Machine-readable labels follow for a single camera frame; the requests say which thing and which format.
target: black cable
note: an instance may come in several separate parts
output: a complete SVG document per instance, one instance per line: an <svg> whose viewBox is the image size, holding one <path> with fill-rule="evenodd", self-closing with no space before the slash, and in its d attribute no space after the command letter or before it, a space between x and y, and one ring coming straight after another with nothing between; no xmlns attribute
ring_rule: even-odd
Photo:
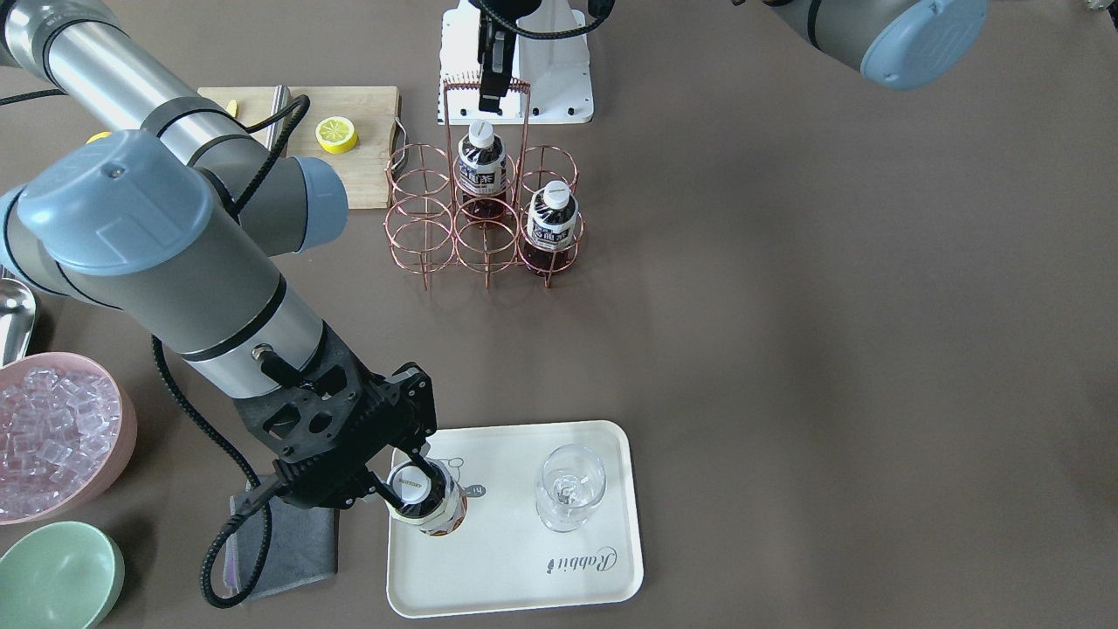
<svg viewBox="0 0 1118 629"><path fill-rule="evenodd" d="M195 406L187 400L186 394L183 394L182 390L179 389L178 383L174 382L174 378L171 375L171 370L167 366L167 356L163 354L163 343L155 336L151 337L151 353L155 359L155 369L159 371L159 377L167 387L167 390L171 393L171 398L174 399L174 401L195 422L195 425L201 429L203 433L206 433L206 437L209 437L214 444L217 444L218 448L225 451L225 454L233 459L237 467L240 468L241 474L245 475L245 478L248 479L249 486L254 489L259 487L260 479L256 476L256 473L253 471L253 467L248 465L244 455L241 455L233 444L229 444L229 441L220 432L218 432L212 425L206 421L206 418L203 418L198 409L196 409ZM263 504L263 511L264 534L260 540L260 550L256 554L256 563L253 564L253 572L248 576L248 582L233 597L221 598L214 591L214 584L210 581L210 573L214 571L214 564L217 562L217 555L221 552L221 547L225 546L226 541L228 541L229 537L236 533L243 524L245 524L245 521L252 517L255 511L247 514L238 512L236 515L230 517L229 522L225 524L221 532L218 533L217 537L215 537L214 542L210 544L209 550L206 552L206 559L202 560L201 573L198 576L198 584L202 591L202 597L209 604L219 609L227 609L239 604L253 593L253 590L256 589L256 582L259 580L260 573L264 571L264 563L268 559L268 549L272 546L272 508L268 507L266 499Z"/></svg>
<svg viewBox="0 0 1118 629"><path fill-rule="evenodd" d="M295 131L299 123L303 121L303 116L306 115L306 111L310 108L311 98L307 97L306 94L300 94L299 96L292 98L292 101L287 103L287 106L280 109L275 114L257 124L244 127L247 133L255 133L269 124L275 124L277 121L287 115L291 115L291 118L284 123L283 130L280 131L280 135L276 136L275 144L272 146L272 150L268 151L267 159L264 160L264 163L260 164L260 168L256 171L253 180L245 187L245 191L237 197L233 207L229 208L229 215L233 216L234 220L240 219L241 210L245 209L245 206L248 204L248 200L253 198L254 193L256 193L256 189L260 187L260 183L264 182L268 172L272 171L272 166L280 160L280 155L283 153L284 146L287 145L287 140L291 137L292 132Z"/></svg>
<svg viewBox="0 0 1118 629"><path fill-rule="evenodd" d="M556 31L556 32L536 32L536 31L532 31L532 30L524 30L524 29L520 28L519 26L517 26L515 22L504 19L504 17L501 16L500 13L498 13L493 9L493 7L490 7L490 4L489 4L489 2L486 0L475 0L475 2L477 4L477 7L482 11L484 11L486 16L490 17L491 20L493 20L496 23L501 25L505 29L511 30L512 32L515 32L517 35L519 35L519 36L521 36L521 37L523 37L525 39L544 39L544 40L547 40L547 39L569 39L571 37L578 37L580 35L586 35L587 32L590 32L594 29L596 29L599 26L601 26L603 23L605 23L606 19L609 17L609 11L613 10L612 2L608 2L607 4L609 4L609 9L605 10L605 12L601 15L601 17L596 18L593 22L590 22L590 23L588 23L586 26L581 26L581 27L578 27L578 28L572 28L570 30L559 30L559 31Z"/></svg>
<svg viewBox="0 0 1118 629"><path fill-rule="evenodd" d="M32 98L41 98L44 96L65 96L66 92L61 89L40 89L38 92L28 92L27 94L19 94L17 96L8 96L0 98L0 106L10 105L13 103L22 103L23 101L30 101Z"/></svg>

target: green bowl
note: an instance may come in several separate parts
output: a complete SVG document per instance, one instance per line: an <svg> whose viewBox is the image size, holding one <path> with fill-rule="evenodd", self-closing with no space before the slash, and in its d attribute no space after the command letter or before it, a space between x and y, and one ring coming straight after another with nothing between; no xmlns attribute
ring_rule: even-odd
<svg viewBox="0 0 1118 629"><path fill-rule="evenodd" d="M56 522L0 557L0 625L6 629L95 627L124 582L121 550L96 527Z"/></svg>

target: blue joint cap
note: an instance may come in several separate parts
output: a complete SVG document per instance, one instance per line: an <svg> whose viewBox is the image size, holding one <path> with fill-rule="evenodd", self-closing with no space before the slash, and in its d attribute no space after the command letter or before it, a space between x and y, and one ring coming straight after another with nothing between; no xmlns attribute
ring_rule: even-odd
<svg viewBox="0 0 1118 629"><path fill-rule="evenodd" d="M19 199L19 194L23 192L23 188L27 184L18 185L8 190L0 197L0 236L2 236L2 246L0 246L0 265L3 265L9 273L16 275L25 282L31 282L20 271L19 265L16 264L16 258L11 255L11 244L8 241L8 219L11 216L11 210L15 209L16 202Z"/></svg>
<svg viewBox="0 0 1118 629"><path fill-rule="evenodd" d="M987 0L920 0L870 45L862 75L890 89L923 87L970 49L987 10Z"/></svg>
<svg viewBox="0 0 1118 629"><path fill-rule="evenodd" d="M349 197L345 185L329 163L318 158L295 156L306 185L306 235L299 252L324 245L345 229Z"/></svg>
<svg viewBox="0 0 1118 629"><path fill-rule="evenodd" d="M182 252L209 222L212 188L154 135L117 131L27 184L19 218L59 264L127 275Z"/></svg>

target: white bottle cap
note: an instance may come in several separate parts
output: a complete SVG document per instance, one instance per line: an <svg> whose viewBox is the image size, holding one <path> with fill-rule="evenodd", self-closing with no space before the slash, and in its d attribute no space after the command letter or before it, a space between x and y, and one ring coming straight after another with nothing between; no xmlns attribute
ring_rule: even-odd
<svg viewBox="0 0 1118 629"><path fill-rule="evenodd" d="M430 494L430 479L413 465L405 465L396 470L390 485L392 492L408 505L418 505Z"/></svg>
<svg viewBox="0 0 1118 629"><path fill-rule="evenodd" d="M493 145L493 125L484 120L475 120L470 123L470 143L479 149L487 149Z"/></svg>
<svg viewBox="0 0 1118 629"><path fill-rule="evenodd" d="M543 204L551 209L562 209L570 202L570 185L562 181L549 181L543 187Z"/></svg>

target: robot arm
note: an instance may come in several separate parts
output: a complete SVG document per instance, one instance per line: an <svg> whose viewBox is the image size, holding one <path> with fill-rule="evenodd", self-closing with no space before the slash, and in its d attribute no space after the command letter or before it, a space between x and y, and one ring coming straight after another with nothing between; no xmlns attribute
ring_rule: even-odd
<svg viewBox="0 0 1118 629"><path fill-rule="evenodd" d="M987 0L764 0L800 37L890 89L922 87L978 38Z"/></svg>
<svg viewBox="0 0 1118 629"><path fill-rule="evenodd" d="M399 509L366 465L392 446L439 474L421 457L436 429L429 379L415 365L387 379L367 370L267 257L341 231L348 207L333 170L277 161L238 225L227 210L268 151L224 109L129 39L97 0L9 0L0 10L0 61L123 130L0 197L4 266L127 312L233 399L277 456L268 492L305 508L376 493Z"/></svg>
<svg viewBox="0 0 1118 629"><path fill-rule="evenodd" d="M480 7L479 0L471 0ZM493 13L482 10L477 23L477 63L482 80L477 108L500 113L501 98L509 93L512 82L512 57L517 49L517 34L502 26L494 16L515 23L540 8L542 0L489 0Z"/></svg>

